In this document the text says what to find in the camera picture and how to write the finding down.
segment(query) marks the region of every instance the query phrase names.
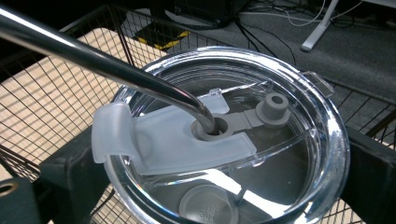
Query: metal wire mesh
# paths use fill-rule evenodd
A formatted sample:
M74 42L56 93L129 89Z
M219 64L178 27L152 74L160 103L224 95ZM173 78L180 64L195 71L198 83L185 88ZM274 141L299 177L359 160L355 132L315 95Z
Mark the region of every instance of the metal wire mesh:
M149 32L145 27L151 26ZM169 22L119 7L102 7L66 27L64 31L80 41L136 67L142 67L167 53L225 44ZM38 173L26 173L25 161L37 164L92 124L93 112L111 101L119 84L55 57L28 52L12 62L0 63L0 157L12 169L31 181ZM395 148L396 106L347 86L331 82L332 101L346 125L371 135ZM380 127L378 123L390 117ZM11 160L20 155L22 161ZM111 191L106 190L99 204ZM134 217L112 197L95 214L94 223L133 222ZM320 223L362 223L341 200Z

